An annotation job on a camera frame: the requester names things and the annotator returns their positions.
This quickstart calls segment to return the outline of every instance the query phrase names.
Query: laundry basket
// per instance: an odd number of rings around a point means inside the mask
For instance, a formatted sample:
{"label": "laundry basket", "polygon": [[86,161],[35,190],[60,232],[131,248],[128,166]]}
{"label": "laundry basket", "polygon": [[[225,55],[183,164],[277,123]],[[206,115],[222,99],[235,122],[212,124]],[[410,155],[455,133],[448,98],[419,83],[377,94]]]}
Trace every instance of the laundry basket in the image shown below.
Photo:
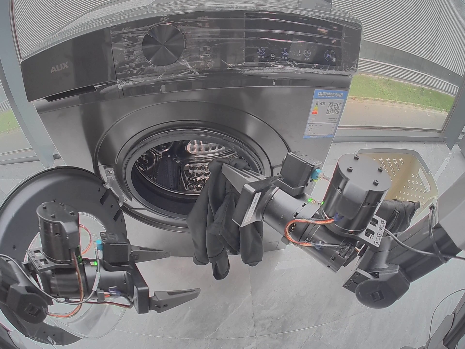
{"label": "laundry basket", "polygon": [[385,199],[419,201],[417,213],[438,198],[438,187],[431,171],[420,154],[414,150],[396,148],[367,148],[357,152],[370,157],[383,167],[392,180],[392,186]]}

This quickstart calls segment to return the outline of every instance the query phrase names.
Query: road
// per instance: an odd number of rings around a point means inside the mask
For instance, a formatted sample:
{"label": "road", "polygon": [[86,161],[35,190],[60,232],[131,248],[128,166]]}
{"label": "road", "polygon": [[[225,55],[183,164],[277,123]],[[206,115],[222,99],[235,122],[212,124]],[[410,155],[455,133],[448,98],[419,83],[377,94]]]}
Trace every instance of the road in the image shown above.
{"label": "road", "polygon": [[446,116],[415,105],[349,98],[340,125],[442,129]]}

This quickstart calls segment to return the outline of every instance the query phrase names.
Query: aux logo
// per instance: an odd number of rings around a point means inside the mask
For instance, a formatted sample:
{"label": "aux logo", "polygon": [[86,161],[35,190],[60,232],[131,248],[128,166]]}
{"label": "aux logo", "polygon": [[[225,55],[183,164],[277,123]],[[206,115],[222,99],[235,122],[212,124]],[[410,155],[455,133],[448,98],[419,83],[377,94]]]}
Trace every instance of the aux logo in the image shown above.
{"label": "aux logo", "polygon": [[56,73],[57,71],[61,71],[63,70],[64,68],[69,68],[68,66],[68,62],[65,62],[65,63],[62,63],[61,65],[56,65],[56,66],[53,66],[52,67],[52,70],[50,71],[50,73]]}

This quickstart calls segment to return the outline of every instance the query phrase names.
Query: energy label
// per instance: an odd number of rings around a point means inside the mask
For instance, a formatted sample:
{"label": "energy label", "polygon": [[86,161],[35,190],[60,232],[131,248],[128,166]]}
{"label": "energy label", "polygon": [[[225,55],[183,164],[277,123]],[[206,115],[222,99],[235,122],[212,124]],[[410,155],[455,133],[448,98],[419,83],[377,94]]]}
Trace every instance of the energy label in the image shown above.
{"label": "energy label", "polygon": [[347,90],[316,89],[304,138],[333,137],[348,94]]}

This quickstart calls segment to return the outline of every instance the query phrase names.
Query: black cloth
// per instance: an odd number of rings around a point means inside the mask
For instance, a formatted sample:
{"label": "black cloth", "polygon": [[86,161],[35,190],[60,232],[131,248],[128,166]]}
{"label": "black cloth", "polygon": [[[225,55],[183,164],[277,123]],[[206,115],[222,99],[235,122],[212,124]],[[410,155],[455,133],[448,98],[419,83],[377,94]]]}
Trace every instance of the black cloth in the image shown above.
{"label": "black cloth", "polygon": [[242,159],[215,159],[209,164],[210,177],[187,216],[194,243],[194,263],[212,263],[215,279],[229,273],[227,252],[240,254],[242,262],[255,266],[263,258],[263,223],[240,227],[233,222],[239,193],[221,172],[223,164],[249,168]]}
{"label": "black cloth", "polygon": [[376,215],[386,220],[386,229],[392,233],[399,233],[408,229],[410,221],[418,208],[420,208],[419,201],[399,201],[394,199],[383,201]]}

